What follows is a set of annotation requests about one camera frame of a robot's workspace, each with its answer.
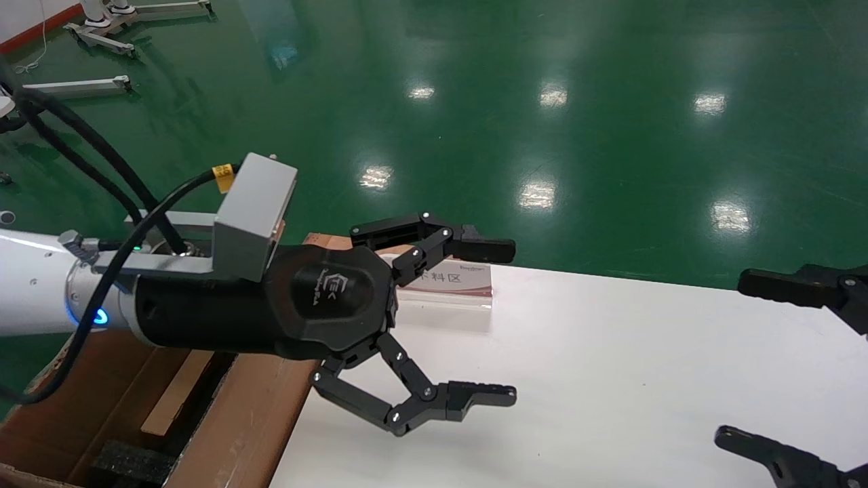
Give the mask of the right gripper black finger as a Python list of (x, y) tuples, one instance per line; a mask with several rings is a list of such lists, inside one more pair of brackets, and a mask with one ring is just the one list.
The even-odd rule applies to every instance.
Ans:
[(742, 296), (827, 308), (859, 336), (867, 334), (867, 266), (839, 269), (806, 264), (793, 274), (748, 268), (736, 287)]
[(714, 444), (769, 470), (777, 487), (866, 487), (867, 464), (840, 470), (812, 452), (732, 426), (720, 426)]

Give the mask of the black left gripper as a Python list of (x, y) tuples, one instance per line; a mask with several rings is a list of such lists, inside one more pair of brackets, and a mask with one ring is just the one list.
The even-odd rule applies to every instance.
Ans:
[[(329, 357), (310, 376), (313, 389), (394, 436), (430, 421), (462, 422), (474, 405), (512, 407), (518, 397), (514, 386), (466, 381), (435, 385), (385, 332), (397, 311), (395, 284), (405, 287), (449, 257), (512, 263), (515, 241), (487, 238), (472, 225), (453, 226), (430, 213), (357, 224), (349, 235), (354, 248), (345, 250), (279, 247), (258, 282), (143, 276), (134, 288), (140, 335), (162, 347), (285, 359)], [(410, 248), (393, 260), (391, 274), (375, 252), (397, 246)], [(339, 377), (375, 355), (408, 392), (398, 405)]]

